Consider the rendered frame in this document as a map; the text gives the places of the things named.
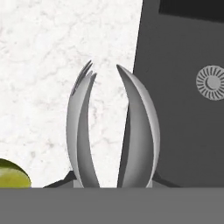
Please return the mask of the green round fruit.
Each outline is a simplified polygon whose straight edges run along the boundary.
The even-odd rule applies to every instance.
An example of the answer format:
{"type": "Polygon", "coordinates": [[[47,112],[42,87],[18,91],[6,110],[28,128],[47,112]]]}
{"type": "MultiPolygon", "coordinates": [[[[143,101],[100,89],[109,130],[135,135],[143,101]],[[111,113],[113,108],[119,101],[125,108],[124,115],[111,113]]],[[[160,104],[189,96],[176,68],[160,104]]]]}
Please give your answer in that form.
{"type": "Polygon", "coordinates": [[[18,165],[0,158],[0,188],[30,188],[28,174],[18,165]]]}

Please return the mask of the grey metal tongs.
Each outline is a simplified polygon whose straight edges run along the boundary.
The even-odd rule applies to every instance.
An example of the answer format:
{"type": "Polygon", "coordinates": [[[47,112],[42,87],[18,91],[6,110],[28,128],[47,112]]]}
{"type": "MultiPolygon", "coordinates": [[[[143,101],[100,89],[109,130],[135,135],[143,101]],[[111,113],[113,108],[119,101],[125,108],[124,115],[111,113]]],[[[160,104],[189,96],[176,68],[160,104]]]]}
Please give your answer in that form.
{"type": "MultiPolygon", "coordinates": [[[[98,188],[99,180],[90,153],[88,104],[96,73],[88,62],[80,71],[69,96],[66,114],[66,145],[73,172],[82,187],[98,188]]],[[[129,100],[127,125],[118,172],[119,188],[148,188],[157,168],[160,130],[153,101],[143,83],[118,65],[129,100]]]]}

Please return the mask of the dark grey sink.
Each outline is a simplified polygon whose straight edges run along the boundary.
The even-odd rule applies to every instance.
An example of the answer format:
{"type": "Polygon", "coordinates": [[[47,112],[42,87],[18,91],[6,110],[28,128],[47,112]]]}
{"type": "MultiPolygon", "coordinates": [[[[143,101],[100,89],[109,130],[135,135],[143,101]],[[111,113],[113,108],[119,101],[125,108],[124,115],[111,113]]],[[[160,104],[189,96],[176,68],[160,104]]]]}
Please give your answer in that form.
{"type": "Polygon", "coordinates": [[[224,0],[143,0],[130,72],[157,112],[156,171],[224,187],[224,0]]]}

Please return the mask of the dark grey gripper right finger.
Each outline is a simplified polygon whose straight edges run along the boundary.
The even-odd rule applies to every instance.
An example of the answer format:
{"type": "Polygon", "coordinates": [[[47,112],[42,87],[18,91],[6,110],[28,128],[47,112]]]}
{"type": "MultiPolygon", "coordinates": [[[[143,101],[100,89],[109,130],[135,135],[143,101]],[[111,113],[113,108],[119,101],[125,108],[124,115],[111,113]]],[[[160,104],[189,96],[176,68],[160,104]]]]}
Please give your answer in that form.
{"type": "Polygon", "coordinates": [[[152,180],[157,183],[160,184],[162,186],[166,186],[166,187],[170,187],[170,188],[180,188],[180,185],[174,183],[173,181],[170,181],[166,178],[163,178],[158,171],[155,171],[152,180]]]}

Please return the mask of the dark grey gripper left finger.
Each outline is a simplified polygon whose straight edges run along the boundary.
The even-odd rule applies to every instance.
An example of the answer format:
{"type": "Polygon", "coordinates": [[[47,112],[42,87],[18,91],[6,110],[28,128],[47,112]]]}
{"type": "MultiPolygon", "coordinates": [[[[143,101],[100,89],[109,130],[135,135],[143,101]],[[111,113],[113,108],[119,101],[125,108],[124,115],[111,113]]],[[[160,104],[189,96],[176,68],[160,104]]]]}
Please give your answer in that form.
{"type": "Polygon", "coordinates": [[[73,171],[70,171],[62,180],[51,183],[50,185],[46,185],[45,188],[80,188],[81,185],[74,175],[73,171]]]}

